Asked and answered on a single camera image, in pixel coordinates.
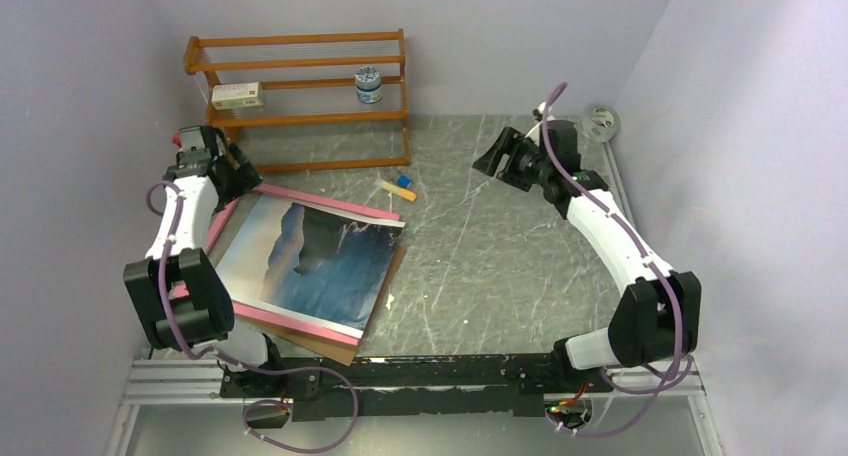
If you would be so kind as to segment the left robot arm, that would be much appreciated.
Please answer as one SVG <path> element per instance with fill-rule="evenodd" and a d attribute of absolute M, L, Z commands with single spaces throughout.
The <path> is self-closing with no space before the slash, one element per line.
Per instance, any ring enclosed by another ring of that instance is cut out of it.
<path fill-rule="evenodd" d="M 127 264 L 123 282 L 149 344 L 197 360 L 214 356 L 245 372 L 262 396 L 286 382 L 273 340 L 238 324 L 231 296 L 207 254 L 215 217 L 255 189 L 262 178 L 224 131 L 184 127 L 175 135 L 175 162 L 155 183 L 165 205 L 145 256 Z"/>

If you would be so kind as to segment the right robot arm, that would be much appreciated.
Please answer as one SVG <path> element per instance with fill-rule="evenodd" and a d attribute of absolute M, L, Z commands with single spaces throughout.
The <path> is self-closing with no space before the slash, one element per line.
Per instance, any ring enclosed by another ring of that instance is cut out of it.
<path fill-rule="evenodd" d="M 572 391 L 589 370 L 681 362 L 697 346 L 700 281 L 658 256 L 624 217 L 604 179 L 582 166 L 578 140 L 612 133 L 616 115 L 591 106 L 576 121 L 543 116 L 539 109 L 534 116 L 526 133 L 503 128 L 472 167 L 522 191 L 539 186 L 596 251 L 621 294 L 606 327 L 556 342 L 551 381 Z"/>

